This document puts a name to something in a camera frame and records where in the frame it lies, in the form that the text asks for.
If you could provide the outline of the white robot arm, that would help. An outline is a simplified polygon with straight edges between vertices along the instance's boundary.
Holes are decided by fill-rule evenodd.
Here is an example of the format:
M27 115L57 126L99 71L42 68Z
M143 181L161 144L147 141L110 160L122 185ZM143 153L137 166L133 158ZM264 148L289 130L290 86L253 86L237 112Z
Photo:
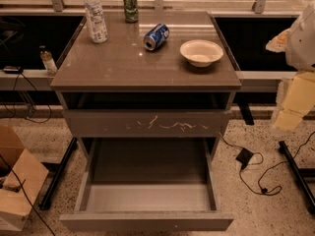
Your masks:
M286 64L297 70L283 78L277 92L277 107L271 119L271 132L284 136L292 132L315 106L315 1L272 40L266 49L285 54Z

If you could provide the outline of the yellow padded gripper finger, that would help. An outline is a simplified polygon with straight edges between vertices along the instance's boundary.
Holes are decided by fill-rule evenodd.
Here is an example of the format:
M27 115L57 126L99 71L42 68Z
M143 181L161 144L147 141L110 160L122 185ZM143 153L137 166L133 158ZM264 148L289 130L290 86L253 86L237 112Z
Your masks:
M315 106L315 73L299 72L279 83L270 131L276 137L292 132Z

